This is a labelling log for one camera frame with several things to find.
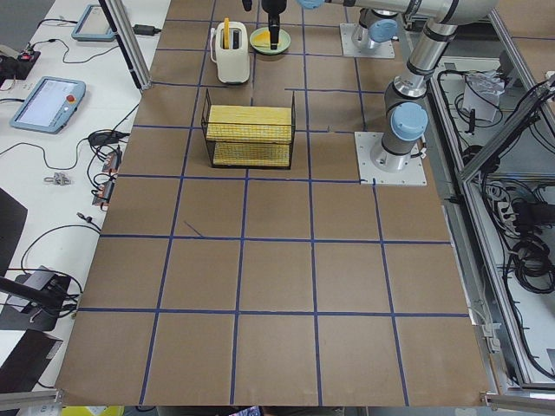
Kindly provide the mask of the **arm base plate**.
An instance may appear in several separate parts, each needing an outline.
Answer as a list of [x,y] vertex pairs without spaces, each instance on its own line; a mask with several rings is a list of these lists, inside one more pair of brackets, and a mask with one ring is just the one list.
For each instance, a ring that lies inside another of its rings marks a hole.
[[396,36],[396,29],[396,24],[384,22],[373,23],[368,29],[358,23],[341,23],[343,56],[393,59],[392,38]]
[[382,147],[381,132],[355,132],[359,182],[362,185],[426,186],[422,157],[413,145],[406,155],[393,155]]

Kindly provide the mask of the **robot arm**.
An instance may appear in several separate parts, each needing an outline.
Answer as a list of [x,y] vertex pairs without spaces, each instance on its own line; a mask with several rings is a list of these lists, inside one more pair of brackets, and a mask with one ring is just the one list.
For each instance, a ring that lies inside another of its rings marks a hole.
[[373,164],[384,172],[402,171],[415,142],[425,133],[428,114],[420,104],[455,31],[487,16],[495,1],[344,1],[344,6],[425,16],[428,21],[411,52],[406,69],[388,85],[384,100],[388,126],[370,151]]
[[[268,36],[264,45],[274,51],[280,41],[280,15],[285,12],[287,2],[262,1],[261,5],[268,16]],[[374,44],[390,41],[397,35],[396,16],[393,11],[361,8],[358,26],[352,34],[353,44],[359,49],[369,49]]]

